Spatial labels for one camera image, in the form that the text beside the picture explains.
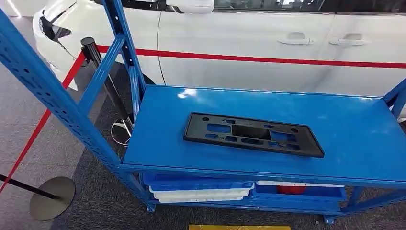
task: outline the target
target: stanchion post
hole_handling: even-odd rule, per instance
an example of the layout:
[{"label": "stanchion post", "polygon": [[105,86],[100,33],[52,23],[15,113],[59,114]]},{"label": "stanchion post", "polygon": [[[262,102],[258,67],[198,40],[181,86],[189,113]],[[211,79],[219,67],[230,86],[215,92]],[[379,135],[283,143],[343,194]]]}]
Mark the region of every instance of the stanchion post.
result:
[{"label": "stanchion post", "polygon": [[[0,181],[5,181],[6,178],[7,178],[7,176],[0,174]],[[48,198],[50,198],[50,199],[60,199],[60,197],[58,197],[57,195],[50,194],[50,193],[48,193],[48,192],[46,192],[46,191],[43,191],[43,190],[41,190],[41,189],[32,187],[32,186],[30,186],[30,185],[28,185],[28,184],[24,184],[23,182],[19,182],[19,181],[14,180],[14,179],[10,179],[10,180],[9,180],[9,184],[12,184],[12,185],[17,186],[17,187],[19,187],[19,188],[22,188],[22,189],[25,189],[25,190],[27,190],[27,191],[36,193],[36,194],[38,194],[38,195],[48,197]]]},{"label": "stanchion post", "polygon": [[[86,61],[91,62],[91,65],[96,70],[102,62],[102,56],[97,49],[94,39],[92,37],[85,37],[80,42],[82,44],[82,51],[85,55]],[[104,89],[106,90],[107,95],[112,101],[114,107],[117,109],[117,113],[121,120],[121,122],[115,122],[112,125],[112,137],[117,143],[127,145],[133,132],[134,125],[129,114],[127,113],[120,95],[118,94],[117,88],[113,83],[110,73],[104,82]]]}]

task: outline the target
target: car side mirror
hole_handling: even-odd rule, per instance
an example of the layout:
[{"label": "car side mirror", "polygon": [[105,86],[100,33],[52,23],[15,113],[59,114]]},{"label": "car side mirror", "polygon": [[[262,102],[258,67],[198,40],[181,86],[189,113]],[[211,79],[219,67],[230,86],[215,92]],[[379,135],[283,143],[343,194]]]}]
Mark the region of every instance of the car side mirror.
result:
[{"label": "car side mirror", "polygon": [[167,0],[167,5],[176,6],[183,13],[210,13],[214,9],[214,0]]}]

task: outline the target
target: gray carpet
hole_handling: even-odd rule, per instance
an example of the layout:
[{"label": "gray carpet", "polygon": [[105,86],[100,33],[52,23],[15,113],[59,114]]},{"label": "gray carpet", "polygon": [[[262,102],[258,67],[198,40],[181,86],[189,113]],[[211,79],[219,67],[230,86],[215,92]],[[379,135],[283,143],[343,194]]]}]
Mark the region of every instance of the gray carpet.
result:
[{"label": "gray carpet", "polygon": [[[117,88],[130,108],[129,81],[121,69],[115,78]],[[125,148],[110,137],[110,125],[117,117],[106,99],[96,127],[119,154]],[[186,230],[189,224],[205,225],[288,225],[293,230],[402,230],[406,229],[406,203],[381,207],[325,225],[318,215],[245,211],[205,207],[158,205],[146,212],[140,203],[87,149],[79,161],[73,179],[77,194],[72,205],[55,219],[52,230]],[[386,192],[367,189],[362,198]]]}]

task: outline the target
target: car door handle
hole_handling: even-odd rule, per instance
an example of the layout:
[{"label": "car door handle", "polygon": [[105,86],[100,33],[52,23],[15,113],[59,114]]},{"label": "car door handle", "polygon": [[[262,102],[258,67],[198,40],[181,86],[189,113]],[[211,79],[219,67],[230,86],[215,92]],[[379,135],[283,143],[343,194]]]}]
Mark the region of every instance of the car door handle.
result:
[{"label": "car door handle", "polygon": [[359,33],[348,33],[343,37],[333,38],[329,41],[332,45],[337,46],[362,46],[367,43]]},{"label": "car door handle", "polygon": [[311,45],[314,41],[306,38],[302,32],[290,32],[286,37],[278,39],[278,42],[289,45]]}]

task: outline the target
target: black plastic license plate bracket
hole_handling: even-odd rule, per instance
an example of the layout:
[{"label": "black plastic license plate bracket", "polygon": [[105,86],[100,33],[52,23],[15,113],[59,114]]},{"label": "black plastic license plate bracket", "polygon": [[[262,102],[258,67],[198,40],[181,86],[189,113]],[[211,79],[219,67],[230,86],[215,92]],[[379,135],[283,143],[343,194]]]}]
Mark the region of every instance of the black plastic license plate bracket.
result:
[{"label": "black plastic license plate bracket", "polygon": [[310,127],[192,112],[184,140],[252,150],[324,157]]}]

